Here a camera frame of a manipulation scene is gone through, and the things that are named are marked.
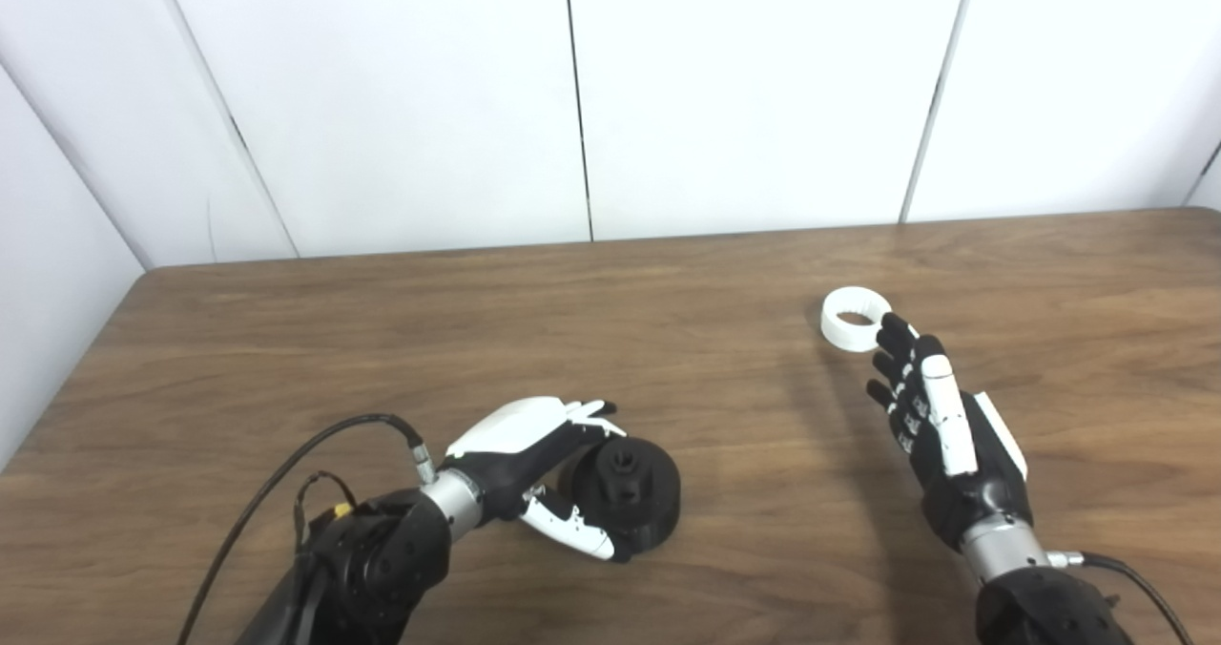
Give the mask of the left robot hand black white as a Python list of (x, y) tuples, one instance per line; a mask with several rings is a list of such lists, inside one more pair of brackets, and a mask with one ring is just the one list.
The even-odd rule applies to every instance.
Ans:
[(493, 520), (523, 520), (567, 548), (628, 563), (624, 542), (545, 485), (545, 476), (579, 450), (628, 436), (608, 419), (614, 410), (602, 399), (567, 403), (537, 396), (497, 407), (463, 432), (444, 451), (436, 479), (422, 487), (448, 523), (451, 541)]

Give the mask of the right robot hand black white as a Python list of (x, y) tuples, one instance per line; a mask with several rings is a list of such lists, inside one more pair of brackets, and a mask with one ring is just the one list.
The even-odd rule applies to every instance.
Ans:
[(935, 536), (957, 551), (991, 516), (1032, 524), (1024, 454), (988, 396), (960, 388), (941, 340), (885, 313), (877, 342), (880, 377), (867, 393), (919, 481), (921, 514)]

